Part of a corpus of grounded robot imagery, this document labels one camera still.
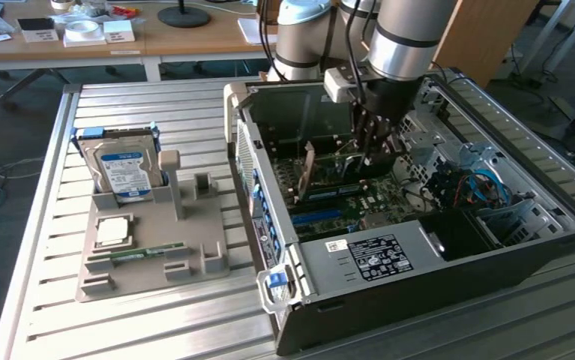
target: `blue hard drive label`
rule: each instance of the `blue hard drive label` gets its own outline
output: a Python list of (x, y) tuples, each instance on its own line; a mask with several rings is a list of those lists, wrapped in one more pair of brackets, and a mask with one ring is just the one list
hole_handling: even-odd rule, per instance
[(414, 270), (392, 234), (348, 243), (363, 279), (372, 281)]
[(138, 201), (151, 192), (150, 176), (142, 169), (143, 153), (124, 152), (100, 157), (111, 189), (123, 202)]

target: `green circuit board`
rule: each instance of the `green circuit board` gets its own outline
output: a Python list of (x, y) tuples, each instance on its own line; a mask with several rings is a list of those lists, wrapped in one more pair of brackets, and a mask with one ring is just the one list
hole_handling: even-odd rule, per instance
[[(302, 242), (351, 233), (367, 227), (396, 224), (411, 214), (425, 210), (425, 204), (412, 205), (406, 199), (392, 173), (371, 178), (360, 185), (359, 192), (351, 195), (294, 203), (294, 189), (298, 189), (303, 166), (303, 160), (299, 159), (274, 160), (274, 174), (290, 215), (334, 210), (339, 210), (342, 215), (328, 220), (294, 225)], [(316, 181), (323, 182), (330, 172), (324, 168), (316, 171)], [(371, 218), (378, 218), (379, 224), (366, 223)]]

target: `power supply label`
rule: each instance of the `power supply label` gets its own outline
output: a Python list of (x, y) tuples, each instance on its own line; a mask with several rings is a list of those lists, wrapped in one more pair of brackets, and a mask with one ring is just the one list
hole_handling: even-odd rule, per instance
[(348, 243), (351, 256), (367, 281), (414, 270), (394, 235)]

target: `round black base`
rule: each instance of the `round black base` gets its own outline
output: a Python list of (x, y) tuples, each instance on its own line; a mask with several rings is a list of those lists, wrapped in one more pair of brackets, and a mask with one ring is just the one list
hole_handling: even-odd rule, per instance
[(180, 13), (180, 8), (174, 6), (158, 12), (158, 19), (175, 28), (196, 28), (210, 22), (211, 16), (195, 7), (186, 7), (186, 13)]

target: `desk leg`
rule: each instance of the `desk leg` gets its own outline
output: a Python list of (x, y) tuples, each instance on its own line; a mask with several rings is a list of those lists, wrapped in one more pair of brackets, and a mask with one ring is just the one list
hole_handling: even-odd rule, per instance
[(563, 58), (566, 57), (567, 53), (571, 50), (571, 47), (575, 44), (575, 29), (570, 36), (567, 37), (566, 42), (562, 44), (561, 49), (554, 53), (553, 58), (546, 64), (546, 70), (553, 73), (554, 69), (557, 69), (558, 64), (563, 61)]
[(160, 57), (159, 56), (148, 56), (143, 58), (143, 66), (146, 67), (146, 75), (148, 82), (162, 81), (160, 79), (160, 70), (158, 66), (160, 65)]
[(566, 12), (567, 7), (570, 6), (570, 0), (562, 0), (561, 5), (558, 5), (557, 12), (550, 17), (550, 21), (547, 22), (546, 27), (541, 30), (541, 34), (538, 34), (537, 40), (531, 44), (530, 51), (523, 56), (523, 59), (521, 60), (519, 68), (521, 72), (525, 73), (527, 66), (530, 66), (530, 62), (534, 59), (534, 56), (538, 54), (538, 50), (543, 47), (543, 44), (547, 41), (547, 38), (551, 35), (551, 32), (554, 31), (554, 28), (561, 21), (561, 16)]

